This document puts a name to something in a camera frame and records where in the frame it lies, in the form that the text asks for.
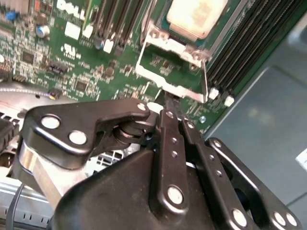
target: black dimm slot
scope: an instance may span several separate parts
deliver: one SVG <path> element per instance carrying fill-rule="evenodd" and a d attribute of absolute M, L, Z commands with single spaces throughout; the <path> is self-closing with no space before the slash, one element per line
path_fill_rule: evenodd
<path fill-rule="evenodd" d="M 220 54 L 220 60 L 216 62 L 214 69 L 209 70 L 209 80 L 214 81 L 214 83 L 219 84 L 226 77 L 225 75 L 219 74 L 224 73 L 228 67 L 228 62 L 232 61 L 231 56 L 236 52 L 237 47 L 241 46 L 248 37 L 248 30 L 253 28 L 254 21 L 262 16 L 263 10 L 266 9 L 266 5 L 269 0 L 262 0 L 258 2 L 258 5 L 254 9 L 250 9 L 251 14 L 246 20 L 241 24 L 240 30 L 237 30 L 236 36 L 233 36 L 230 42 L 227 44 L 227 49 Z"/>
<path fill-rule="evenodd" d="M 119 35 L 120 35 L 120 33 L 121 33 L 121 31 L 124 27 L 125 20 L 127 18 L 131 3 L 132 3 L 132 0 L 126 0 L 124 2 L 124 4 L 122 5 L 121 9 L 120 9 L 119 19 L 118 19 L 116 25 L 114 26 L 114 30 L 113 30 L 116 33 L 117 38 L 119 37 Z"/>
<path fill-rule="evenodd" d="M 286 1 L 278 0 L 278 2 L 274 3 L 273 7 L 266 7 L 266 11 L 262 16 L 258 18 L 256 22 L 254 22 L 253 26 L 251 27 L 250 31 L 248 31 L 248 35 L 246 37 L 246 41 L 243 43 L 244 45 L 241 46 L 238 50 L 236 50 L 235 57 L 231 59 L 231 63 L 228 64 L 227 69 L 223 72 L 225 77 L 232 76 L 231 78 L 225 78 L 224 81 L 219 82 L 219 85 L 222 88 L 226 88 L 232 81 L 235 80 L 236 75 L 231 74 L 231 71 L 235 71 L 233 68 L 236 66 L 237 62 L 239 61 L 239 65 L 241 62 L 244 61 L 244 56 L 248 55 L 250 52 L 254 52 L 255 50 L 250 50 L 249 47 L 252 49 L 259 43 L 261 38 L 263 37 L 263 30 L 265 30 L 265 24 L 268 20 L 274 20 L 274 12 L 283 8 L 283 4 L 287 4 Z"/>
<path fill-rule="evenodd" d="M 122 39 L 123 39 L 123 42 L 124 44 L 127 43 L 128 39 L 129 39 L 129 36 L 135 26 L 135 23 L 136 23 L 136 20 L 138 19 L 138 16 L 140 14 L 140 11 L 142 9 L 142 5 L 144 3 L 144 0 L 139 0 L 137 3 L 136 3 L 136 7 L 135 7 L 135 10 L 133 12 L 133 16 L 132 16 L 132 19 L 131 21 L 128 23 L 128 26 L 125 26 L 124 28 L 124 31 L 123 31 L 123 34 L 122 34 Z"/>
<path fill-rule="evenodd" d="M 106 1 L 101 0 L 100 5 L 99 5 L 99 10 L 98 10 L 98 13 L 97 13 L 97 17 L 96 17 L 96 20 L 95 20 L 95 23 L 94 23 L 95 24 L 95 35 L 98 34 L 98 31 L 100 29 L 100 26 L 101 26 L 101 23 L 102 23 L 102 20 L 103 20 L 103 17 L 104 17 L 105 6 L 106 6 Z"/>
<path fill-rule="evenodd" d="M 275 7 L 271 9 L 272 13 L 266 15 L 261 21 L 261 24 L 257 25 L 257 33 L 253 34 L 254 37 L 250 38 L 250 42 L 239 51 L 236 60 L 225 73 L 226 76 L 232 76 L 232 78 L 224 82 L 222 87 L 229 89 L 229 85 L 236 81 L 237 74 L 235 74 L 235 72 L 237 72 L 237 69 L 242 69 L 244 64 L 250 59 L 250 56 L 257 52 L 258 46 L 262 44 L 270 32 L 270 29 L 268 29 L 268 22 L 274 22 L 274 24 L 276 24 L 276 17 L 280 15 L 280 12 L 284 11 L 285 5 L 288 6 L 288 2 L 280 0 L 279 3 L 275 4 Z"/>
<path fill-rule="evenodd" d="M 239 28 L 236 29 L 235 33 L 230 37 L 229 41 L 227 42 L 227 44 L 225 45 L 225 47 L 219 54 L 218 58 L 215 60 L 213 65 L 209 68 L 208 70 L 209 78 L 208 79 L 210 81 L 215 81 L 215 75 L 217 72 L 216 69 L 219 68 L 219 66 L 221 66 L 222 62 L 225 62 L 226 60 L 225 57 L 230 55 L 230 50 L 233 47 L 233 43 L 242 38 L 241 35 L 243 34 L 244 30 L 247 28 L 248 24 L 250 23 L 251 18 L 257 16 L 257 13 L 262 8 L 263 3 L 266 1 L 267 0 L 255 2 L 252 8 L 248 11 L 249 15 L 245 16 L 245 18 L 243 19 L 243 22 L 240 23 Z"/>
<path fill-rule="evenodd" d="M 119 2 L 119 0 L 112 0 L 111 6 L 110 6 L 109 11 L 107 13 L 107 17 L 104 20 L 105 22 L 103 22 L 103 25 L 99 29 L 99 33 L 98 33 L 99 37 L 107 39 L 109 32 L 110 32 L 110 29 L 111 29 L 111 26 L 112 26 L 112 23 L 113 23 L 113 19 L 114 19 L 114 16 L 115 16 L 115 12 L 116 12 L 116 9 L 117 9 L 118 2 Z"/>
<path fill-rule="evenodd" d="M 252 59 L 249 61 L 248 65 L 245 66 L 244 70 L 242 70 L 241 72 L 238 72 L 239 76 L 237 77 L 237 80 L 229 86 L 230 90 L 233 90 L 238 86 L 238 84 L 246 76 L 250 68 L 258 60 L 258 58 L 262 55 L 265 49 L 269 46 L 270 42 L 277 36 L 277 33 L 280 30 L 280 28 L 282 28 L 282 26 L 287 22 L 287 20 L 295 14 L 296 10 L 299 9 L 302 3 L 303 1 L 295 2 L 295 5 L 289 9 L 288 14 L 285 15 L 286 14 L 285 13 L 283 17 L 281 17 L 281 21 L 278 23 L 279 26 L 271 28 L 271 30 L 273 29 L 273 31 L 270 32 L 269 39 L 261 44 L 261 47 L 258 49 L 259 52 L 256 55 L 251 56 Z"/>

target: black clamp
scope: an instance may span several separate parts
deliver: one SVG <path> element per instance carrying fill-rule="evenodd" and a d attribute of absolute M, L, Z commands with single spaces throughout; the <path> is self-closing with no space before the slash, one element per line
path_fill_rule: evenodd
<path fill-rule="evenodd" d="M 139 100 L 44 106 L 27 113 L 24 142 L 66 169 L 78 169 L 106 150 L 142 145 L 73 186 L 57 206 L 53 230 L 101 224 L 106 229 L 302 229 L 220 140 L 205 143 L 178 113 L 174 98 L 165 102 L 159 116 Z M 115 216 L 122 219 L 112 221 Z"/>

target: screw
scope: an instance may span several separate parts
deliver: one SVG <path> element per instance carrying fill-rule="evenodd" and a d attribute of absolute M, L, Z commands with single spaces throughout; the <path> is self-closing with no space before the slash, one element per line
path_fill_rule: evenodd
<path fill-rule="evenodd" d="M 77 131 L 72 131 L 69 134 L 69 140 L 71 140 L 71 142 L 76 145 L 83 145 L 86 143 L 87 138 L 85 133 L 77 130 Z"/>
<path fill-rule="evenodd" d="M 216 171 L 216 175 L 218 175 L 219 177 L 222 177 L 222 172 L 219 171 L 219 170 L 217 170 L 217 171 Z"/>
<path fill-rule="evenodd" d="M 45 116 L 42 118 L 41 123 L 46 128 L 55 129 L 59 127 L 59 119 L 54 116 Z"/>
<path fill-rule="evenodd" d="M 294 217 L 290 213 L 287 213 L 286 216 L 287 216 L 287 219 L 288 219 L 290 224 L 292 224 L 293 226 L 297 226 L 296 220 L 294 219 Z"/>
<path fill-rule="evenodd" d="M 160 32 L 156 29 L 152 29 L 149 34 L 152 38 L 157 38 L 157 37 L 159 37 Z"/>
<path fill-rule="evenodd" d="M 172 152 L 172 157 L 173 157 L 173 158 L 176 158 L 177 156 L 178 156 L 178 153 L 177 153 L 176 151 L 173 151 L 173 152 Z"/>
<path fill-rule="evenodd" d="M 141 110 L 143 110 L 143 111 L 145 111 L 145 110 L 146 110 L 145 105 L 144 105 L 144 104 L 142 104 L 142 103 L 138 103 L 138 108 L 139 108 L 139 109 L 141 109 Z"/>
<path fill-rule="evenodd" d="M 221 143 L 220 143 L 220 142 L 218 142 L 217 140 L 214 140 L 213 142 L 214 142 L 214 143 L 215 143 L 215 145 L 216 145 L 217 147 L 219 147 L 219 148 L 222 146 L 222 145 L 221 145 Z"/>
<path fill-rule="evenodd" d="M 284 220 L 284 218 L 282 217 L 282 215 L 280 215 L 278 212 L 274 212 L 274 216 L 275 219 L 277 220 L 277 222 L 283 226 L 286 226 L 286 221 Z"/>
<path fill-rule="evenodd" d="M 170 112 L 170 111 L 167 111 L 167 112 L 166 112 L 166 115 L 168 115 L 170 118 L 174 118 L 173 113 L 172 113 L 172 112 Z"/>
<path fill-rule="evenodd" d="M 205 123 L 205 122 L 206 122 L 206 119 L 207 119 L 207 118 L 206 118 L 205 116 L 201 116 L 201 117 L 200 117 L 200 123 L 202 123 L 202 124 Z"/>
<path fill-rule="evenodd" d="M 243 213 L 240 210 L 234 209 L 232 211 L 232 215 L 234 216 L 236 222 L 239 225 L 241 225 L 242 227 L 246 227 L 247 226 L 248 222 L 247 222 L 245 216 L 243 215 Z"/>
<path fill-rule="evenodd" d="M 168 188 L 167 195 L 174 204 L 179 205 L 183 202 L 183 195 L 181 191 L 174 186 L 170 186 Z"/>
<path fill-rule="evenodd" d="M 193 125 L 191 122 L 188 122 L 188 126 L 189 126 L 190 128 L 194 128 L 194 125 Z"/>

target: capacitor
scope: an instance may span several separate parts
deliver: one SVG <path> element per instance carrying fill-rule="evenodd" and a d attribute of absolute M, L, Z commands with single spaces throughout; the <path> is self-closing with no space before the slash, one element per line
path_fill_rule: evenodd
<path fill-rule="evenodd" d="M 16 12 L 15 11 L 7 12 L 5 15 L 5 19 L 8 21 L 14 21 L 16 19 Z"/>
<path fill-rule="evenodd" d="M 36 27 L 36 35 L 40 38 L 47 37 L 50 34 L 49 26 L 42 25 Z"/>

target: robotic arm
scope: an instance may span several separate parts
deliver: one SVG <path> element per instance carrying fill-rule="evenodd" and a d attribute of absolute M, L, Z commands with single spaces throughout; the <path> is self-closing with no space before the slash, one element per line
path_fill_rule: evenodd
<path fill-rule="evenodd" d="M 37 107 L 14 174 L 43 193 L 50 230 L 301 230 L 295 215 L 216 138 L 204 142 L 173 98 Z M 141 144 L 90 177 L 87 160 Z"/>

